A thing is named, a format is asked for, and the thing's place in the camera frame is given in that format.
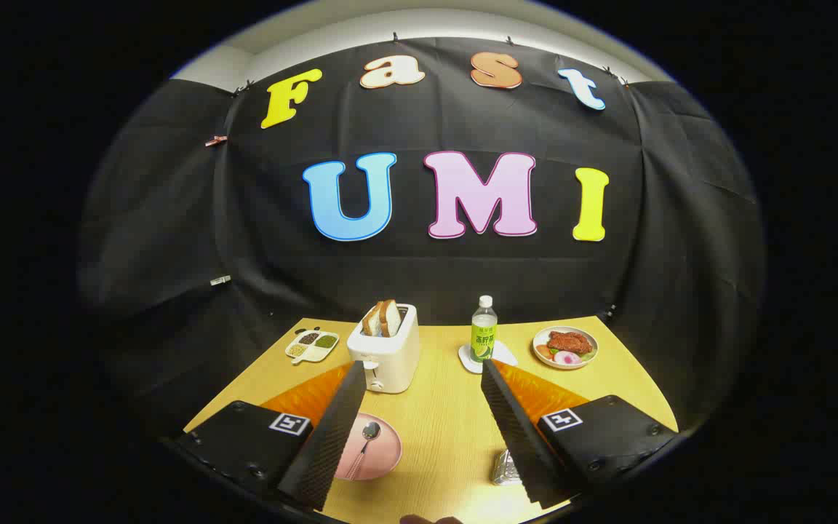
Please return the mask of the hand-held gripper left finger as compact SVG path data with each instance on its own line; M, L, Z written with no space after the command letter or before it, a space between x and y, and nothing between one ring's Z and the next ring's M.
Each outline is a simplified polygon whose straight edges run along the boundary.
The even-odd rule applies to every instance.
M263 404L230 402L175 451L257 501L323 510L365 391L362 362L347 362Z

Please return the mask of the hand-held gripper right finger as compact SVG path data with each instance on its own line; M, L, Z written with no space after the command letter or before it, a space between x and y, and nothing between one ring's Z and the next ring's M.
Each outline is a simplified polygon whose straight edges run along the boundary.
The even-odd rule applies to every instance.
M526 494L545 509L611 491L676 437L619 396L588 400L498 360L484 363L482 392Z

